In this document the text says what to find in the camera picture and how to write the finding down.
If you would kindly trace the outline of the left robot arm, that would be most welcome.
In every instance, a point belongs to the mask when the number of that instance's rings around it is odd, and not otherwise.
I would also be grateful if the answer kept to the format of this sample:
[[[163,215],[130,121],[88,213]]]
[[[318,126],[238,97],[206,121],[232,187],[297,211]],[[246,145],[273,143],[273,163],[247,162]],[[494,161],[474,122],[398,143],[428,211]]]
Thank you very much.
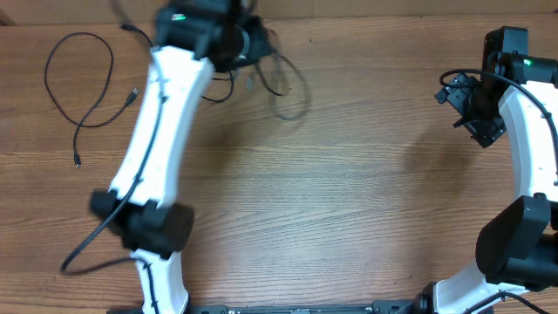
[[[90,210],[129,249],[139,272],[138,313],[186,313],[189,295],[181,251],[194,211],[177,203],[179,172],[190,128],[217,72],[256,63],[271,53],[252,1],[172,1],[155,20],[146,91],[119,171]]]

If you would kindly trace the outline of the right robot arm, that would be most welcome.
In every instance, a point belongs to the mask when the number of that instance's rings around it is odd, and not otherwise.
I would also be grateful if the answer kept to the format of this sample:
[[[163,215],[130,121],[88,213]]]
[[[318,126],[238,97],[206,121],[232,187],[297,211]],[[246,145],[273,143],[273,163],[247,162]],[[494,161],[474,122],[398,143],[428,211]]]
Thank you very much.
[[[375,312],[491,313],[513,299],[557,285],[557,62],[528,54],[528,31],[502,26],[486,34],[479,70],[439,79],[435,98],[449,103],[482,147],[509,137],[514,201],[481,231],[475,259],[456,275],[429,283],[412,301],[377,301]]]

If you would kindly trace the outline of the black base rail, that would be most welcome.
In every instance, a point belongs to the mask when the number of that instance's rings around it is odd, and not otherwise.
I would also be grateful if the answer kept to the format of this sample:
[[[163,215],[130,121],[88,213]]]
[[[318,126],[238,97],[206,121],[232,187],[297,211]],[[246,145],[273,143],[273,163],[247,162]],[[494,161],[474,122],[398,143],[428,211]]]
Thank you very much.
[[[226,305],[191,306],[186,314],[433,314],[432,300],[417,296],[414,300],[377,300],[372,304],[317,306],[256,306],[227,307]]]

